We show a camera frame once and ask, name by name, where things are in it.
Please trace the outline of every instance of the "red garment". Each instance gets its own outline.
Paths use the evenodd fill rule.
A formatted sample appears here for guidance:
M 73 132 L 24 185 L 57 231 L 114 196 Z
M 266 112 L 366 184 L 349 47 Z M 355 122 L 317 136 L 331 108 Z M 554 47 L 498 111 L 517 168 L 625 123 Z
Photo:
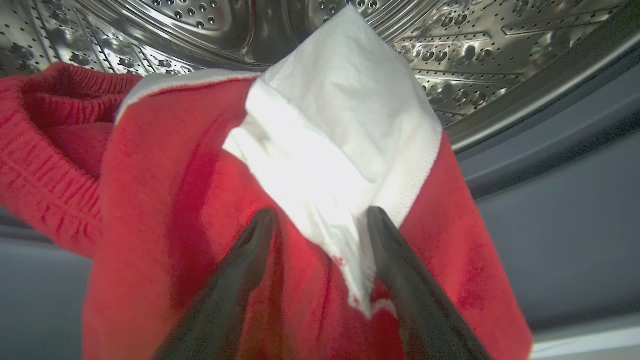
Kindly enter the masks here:
M 0 203 L 93 259 L 87 359 L 151 358 L 255 212 L 278 209 L 221 150 L 252 80 L 151 95 L 113 130 L 138 80 L 55 64 L 0 81 Z M 337 265 L 278 216 L 239 357 L 403 358 L 397 320 L 351 308 Z M 493 358 L 527 359 L 531 333 L 446 137 L 400 230 Z M 390 293 L 377 282 L 372 297 Z

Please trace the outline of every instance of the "white cloth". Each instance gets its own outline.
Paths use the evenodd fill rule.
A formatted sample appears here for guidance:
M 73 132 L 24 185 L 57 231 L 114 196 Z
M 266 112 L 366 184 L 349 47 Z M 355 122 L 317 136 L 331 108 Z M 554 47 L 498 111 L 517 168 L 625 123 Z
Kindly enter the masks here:
M 380 206 L 400 226 L 442 138 L 411 69 L 347 6 L 256 80 L 246 109 L 223 148 L 339 264 L 349 304 L 371 317 L 365 212 Z

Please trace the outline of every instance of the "perforated metal surface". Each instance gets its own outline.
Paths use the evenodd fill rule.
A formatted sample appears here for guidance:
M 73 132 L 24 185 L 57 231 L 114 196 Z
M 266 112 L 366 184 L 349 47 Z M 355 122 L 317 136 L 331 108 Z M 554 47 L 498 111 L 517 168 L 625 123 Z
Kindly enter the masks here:
M 142 76 L 210 67 L 261 70 L 354 6 L 407 59 L 447 126 L 562 61 L 622 3 L 0 0 L 0 75 L 38 72 L 55 61 Z

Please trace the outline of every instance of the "stainless steel drum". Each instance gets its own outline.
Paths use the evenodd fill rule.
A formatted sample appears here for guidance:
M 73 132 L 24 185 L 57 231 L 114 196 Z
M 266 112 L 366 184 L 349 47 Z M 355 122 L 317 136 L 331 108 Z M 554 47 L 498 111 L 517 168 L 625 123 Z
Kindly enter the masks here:
M 406 58 L 457 151 L 548 106 L 640 33 L 635 0 L 0 0 L 0 76 L 55 61 L 264 70 L 346 6 Z

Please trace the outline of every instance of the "laundry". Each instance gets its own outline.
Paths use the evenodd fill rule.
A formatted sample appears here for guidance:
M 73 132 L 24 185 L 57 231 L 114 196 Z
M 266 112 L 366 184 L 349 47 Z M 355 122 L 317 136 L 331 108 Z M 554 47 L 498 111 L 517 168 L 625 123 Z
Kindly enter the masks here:
M 84 357 L 151 358 L 272 208 L 278 231 L 238 357 L 403 358 L 363 227 L 377 205 L 490 355 L 527 359 L 531 333 L 403 61 L 343 10 L 264 75 L 140 81 L 54 64 L 1 80 L 1 205 L 93 259 Z

